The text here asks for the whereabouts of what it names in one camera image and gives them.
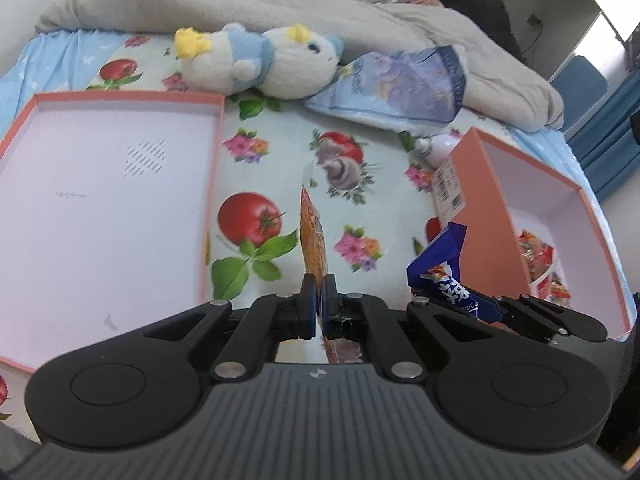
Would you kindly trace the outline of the red yellow jerky packet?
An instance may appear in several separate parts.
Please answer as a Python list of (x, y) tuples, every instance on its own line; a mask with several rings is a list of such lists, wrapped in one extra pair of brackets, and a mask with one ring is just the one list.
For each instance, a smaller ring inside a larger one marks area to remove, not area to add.
[(572, 295), (566, 286), (555, 248), (529, 230), (521, 230), (518, 247), (528, 270), (532, 295), (569, 308)]

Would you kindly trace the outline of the red label pastry packet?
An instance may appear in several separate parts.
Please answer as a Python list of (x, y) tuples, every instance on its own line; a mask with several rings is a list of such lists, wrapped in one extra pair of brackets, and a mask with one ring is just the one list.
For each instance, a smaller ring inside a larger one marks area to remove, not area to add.
[(302, 173), (300, 185), (300, 230), (299, 241), (302, 248), (305, 271), (314, 277), (316, 285), (316, 306), (314, 307), (314, 320), (320, 326), (317, 333), (322, 340), (322, 347), (331, 364), (345, 364), (342, 360), (341, 348), (337, 347), (334, 340), (329, 340), (323, 335), (321, 287), (322, 280), (328, 272), (326, 263), (326, 241), (324, 240), (320, 214), (311, 200), (312, 165), (308, 164)]

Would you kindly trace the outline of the blue snack packet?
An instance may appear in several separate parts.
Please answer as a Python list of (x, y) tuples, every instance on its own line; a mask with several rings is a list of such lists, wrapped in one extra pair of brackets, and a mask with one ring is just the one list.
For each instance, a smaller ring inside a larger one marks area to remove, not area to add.
[(408, 285), (446, 308), (497, 323), (493, 299), (461, 283), (460, 256), (465, 234), (466, 226), (449, 222), (408, 265)]

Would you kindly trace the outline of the pink deep box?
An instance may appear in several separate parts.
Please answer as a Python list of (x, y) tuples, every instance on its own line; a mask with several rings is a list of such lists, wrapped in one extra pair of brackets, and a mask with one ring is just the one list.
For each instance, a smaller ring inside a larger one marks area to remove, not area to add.
[(466, 233), (462, 284), (487, 296), (540, 297), (551, 278), (530, 279), (518, 246), (521, 232), (553, 249), (553, 270), (570, 307), (599, 320), (615, 339), (634, 328), (634, 307), (585, 191), (543, 162), (490, 134), (470, 129), (434, 173), (434, 202), (443, 226)]

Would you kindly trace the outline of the fruit print bed sheet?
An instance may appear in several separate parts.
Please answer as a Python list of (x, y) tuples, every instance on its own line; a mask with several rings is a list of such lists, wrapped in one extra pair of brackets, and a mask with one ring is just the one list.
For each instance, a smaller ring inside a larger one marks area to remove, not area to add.
[[(186, 91), (166, 36), (99, 30), (40, 34), (26, 44), (16, 64), (1, 78), (1, 129), (9, 130), (37, 92), (101, 88), (104, 78), (100, 70), (114, 80), (126, 78), (122, 87), (126, 91)], [(593, 206), (613, 261), (620, 262), (608, 220), (562, 132), (543, 128), (527, 133), (469, 108), (444, 131), (459, 139), (472, 127), (515, 146), (580, 185)], [(320, 180), (320, 170), (313, 164), (314, 142), (327, 131), (350, 136), (363, 151), (366, 183), (355, 194), (332, 192)], [(228, 144), (222, 150), (221, 168), (240, 176), (250, 192), (269, 191), (260, 174), (279, 165), (276, 157), (282, 145), (291, 144), (299, 152), (303, 165), (288, 168), (284, 185), (293, 190), (307, 189), (319, 211), (328, 245), (337, 242), (345, 224), (362, 226), (367, 206), (381, 200), (385, 182), (413, 205), (432, 206), (433, 193), (427, 184), (430, 172), (422, 162), (412, 162), (401, 154), (398, 137), (391, 133), (314, 113), (299, 102), (269, 101), (253, 93), (232, 98), (226, 104), (224, 136), (231, 139), (235, 133), (254, 134), (259, 150), (242, 154)]]

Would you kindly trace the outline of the blue curtain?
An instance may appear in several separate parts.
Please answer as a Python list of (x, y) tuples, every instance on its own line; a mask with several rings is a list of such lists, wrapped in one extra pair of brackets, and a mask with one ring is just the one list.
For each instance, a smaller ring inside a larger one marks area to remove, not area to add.
[(568, 141), (600, 202), (639, 168), (639, 94), (635, 68)]

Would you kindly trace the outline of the small white bottle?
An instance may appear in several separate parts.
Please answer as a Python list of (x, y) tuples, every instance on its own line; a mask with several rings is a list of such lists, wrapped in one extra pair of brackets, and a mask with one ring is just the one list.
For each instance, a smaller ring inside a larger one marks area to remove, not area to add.
[(459, 144), (460, 139), (451, 134), (420, 136), (416, 138), (414, 150), (421, 160), (432, 169), (437, 169)]

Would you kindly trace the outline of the pink shallow box lid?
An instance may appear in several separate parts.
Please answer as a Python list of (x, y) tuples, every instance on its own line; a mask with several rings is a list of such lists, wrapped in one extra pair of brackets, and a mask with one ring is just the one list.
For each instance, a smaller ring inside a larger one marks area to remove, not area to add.
[(32, 372), (200, 304), (224, 101), (38, 93), (1, 142), (1, 359)]

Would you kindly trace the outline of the blue chair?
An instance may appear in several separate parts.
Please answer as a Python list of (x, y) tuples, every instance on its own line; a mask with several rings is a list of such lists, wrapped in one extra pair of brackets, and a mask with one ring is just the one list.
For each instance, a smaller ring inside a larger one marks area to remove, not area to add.
[(605, 76), (582, 55), (571, 58), (552, 79), (551, 85), (563, 98), (563, 132), (579, 122), (608, 91)]

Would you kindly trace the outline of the blue plastic tissue bag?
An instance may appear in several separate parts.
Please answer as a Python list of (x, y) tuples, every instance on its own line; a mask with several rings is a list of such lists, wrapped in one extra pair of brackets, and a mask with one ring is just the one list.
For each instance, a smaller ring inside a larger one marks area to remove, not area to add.
[(428, 136), (457, 117), (465, 88), (465, 53), (457, 46), (369, 52), (343, 66), (305, 106), (381, 130)]

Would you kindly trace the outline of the white blue plush toy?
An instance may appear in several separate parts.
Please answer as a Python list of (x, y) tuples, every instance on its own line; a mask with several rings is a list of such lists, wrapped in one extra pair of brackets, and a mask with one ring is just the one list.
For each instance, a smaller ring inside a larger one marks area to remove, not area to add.
[(180, 28), (174, 49), (182, 78), (194, 90), (233, 96), (256, 89), (270, 98), (300, 100), (333, 80), (344, 44), (302, 24), (258, 34), (231, 23), (219, 32)]

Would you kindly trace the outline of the grey blanket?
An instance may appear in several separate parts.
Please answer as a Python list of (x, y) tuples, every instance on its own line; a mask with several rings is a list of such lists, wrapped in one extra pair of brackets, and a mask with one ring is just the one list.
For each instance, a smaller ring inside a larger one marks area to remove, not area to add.
[(231, 22), (256, 32), (302, 23), (340, 37), (345, 61), (369, 51), (458, 46), (465, 56), (466, 107), (526, 132), (564, 122), (562, 96), (548, 81), (446, 8), (358, 0), (54, 0), (35, 29), (171, 34), (183, 26), (213, 32)]

